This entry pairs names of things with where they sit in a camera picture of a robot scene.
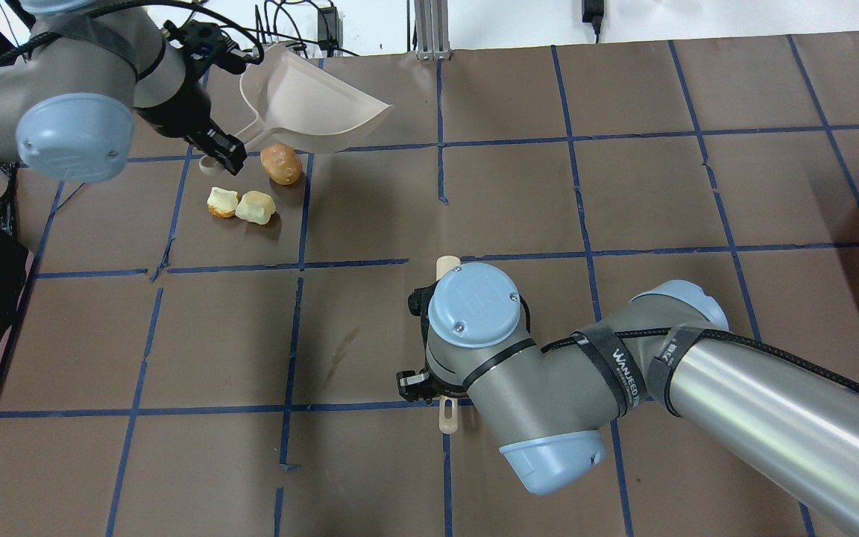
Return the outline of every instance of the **white wall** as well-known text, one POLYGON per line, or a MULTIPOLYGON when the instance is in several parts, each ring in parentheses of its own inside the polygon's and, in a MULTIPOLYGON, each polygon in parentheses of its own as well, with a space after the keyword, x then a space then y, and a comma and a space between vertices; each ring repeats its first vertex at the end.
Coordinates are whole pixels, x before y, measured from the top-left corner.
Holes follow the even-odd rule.
MULTIPOLYGON (((334 0, 344 21, 344 47, 358 54, 406 50, 407 0, 334 0)), ((207 7, 254 23, 252 0, 211 0, 207 7)), ((508 48, 594 41, 579 14, 582 0, 450 0, 453 48, 508 48)), ((603 42, 685 40, 737 35, 813 34, 859 30, 859 0, 607 0, 603 42)), ((317 34, 316 11, 289 7, 304 37, 317 34)), ((158 23, 179 22, 182 10, 151 7, 158 23)), ((11 17, 19 41, 28 31, 11 17)), ((0 11, 0 29, 10 35, 0 11)), ((293 34, 283 15, 279 30, 293 34)))

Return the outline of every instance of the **beige dustpan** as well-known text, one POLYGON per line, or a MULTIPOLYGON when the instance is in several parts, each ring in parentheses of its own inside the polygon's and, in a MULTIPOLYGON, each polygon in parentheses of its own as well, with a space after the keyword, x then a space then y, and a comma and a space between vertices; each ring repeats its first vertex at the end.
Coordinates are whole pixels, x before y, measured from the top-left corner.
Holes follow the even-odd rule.
MULTIPOLYGON (((248 151, 263 149, 272 137, 308 153, 343 151, 360 145, 392 108, 284 45, 267 48, 260 65, 248 66, 241 95, 254 120, 234 136, 248 151)), ((201 159, 200 166, 208 175, 224 171, 212 157, 201 159)))

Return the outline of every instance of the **velcro strap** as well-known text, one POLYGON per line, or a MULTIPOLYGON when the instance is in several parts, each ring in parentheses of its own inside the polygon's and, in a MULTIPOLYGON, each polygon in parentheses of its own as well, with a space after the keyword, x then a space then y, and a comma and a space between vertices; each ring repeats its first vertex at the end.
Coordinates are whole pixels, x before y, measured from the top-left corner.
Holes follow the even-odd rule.
POLYGON ((661 404, 672 415, 681 418, 681 414, 675 411, 671 404, 671 380, 675 375, 675 369, 685 357, 685 354, 701 339, 705 327, 675 327, 665 337, 665 343, 661 345, 658 356, 648 363, 648 385, 650 393, 658 404, 661 404))
POLYGON ((641 370, 623 340, 611 332, 610 327, 596 324, 573 333, 572 339, 608 384, 616 398, 618 417, 623 417, 644 401, 645 381, 641 370))

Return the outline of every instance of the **blue joint cap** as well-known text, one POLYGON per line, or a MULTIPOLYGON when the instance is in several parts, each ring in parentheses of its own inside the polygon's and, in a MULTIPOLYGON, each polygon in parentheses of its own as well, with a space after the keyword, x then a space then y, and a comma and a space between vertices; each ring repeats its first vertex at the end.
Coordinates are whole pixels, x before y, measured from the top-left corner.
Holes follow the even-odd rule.
POLYGON ((95 0, 21 0, 22 9, 33 15, 51 15, 62 11, 78 10, 95 0))
POLYGON ((495 266, 467 263, 447 272, 429 300, 429 325, 441 339, 464 349, 491 347, 519 324, 519 290, 495 266))
POLYGON ((692 306, 695 310, 705 316, 708 322, 715 326, 719 326, 724 330, 729 329, 725 310, 722 310, 718 301, 705 294, 705 290, 699 286, 685 280, 671 280, 657 286, 652 290, 642 292, 636 295, 632 300, 647 295, 662 295, 685 302, 688 306, 692 306))
POLYGON ((551 494, 605 458, 599 431, 579 431, 515 442, 499 448, 526 490, 551 494))
POLYGON ((65 94, 28 109, 15 143, 21 159, 41 174, 96 183, 122 173, 133 132, 130 109, 116 99, 65 94))

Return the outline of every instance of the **yellow food item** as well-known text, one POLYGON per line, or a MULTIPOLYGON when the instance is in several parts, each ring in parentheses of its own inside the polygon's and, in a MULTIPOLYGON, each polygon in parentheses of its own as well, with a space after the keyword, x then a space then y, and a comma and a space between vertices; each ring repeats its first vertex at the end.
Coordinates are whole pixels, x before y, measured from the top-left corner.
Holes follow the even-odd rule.
POLYGON ((251 190, 241 197, 236 216, 241 220, 264 225, 270 221, 271 215, 277 212, 277 204, 269 194, 251 190))
POLYGON ((224 190, 217 186, 211 187, 211 195, 207 197, 207 212, 219 218, 231 218, 238 208, 238 193, 234 190, 224 190))
POLYGON ((283 143, 274 143, 260 151, 260 166, 267 172, 274 183, 297 183, 303 172, 303 164, 297 158, 297 153, 283 143))

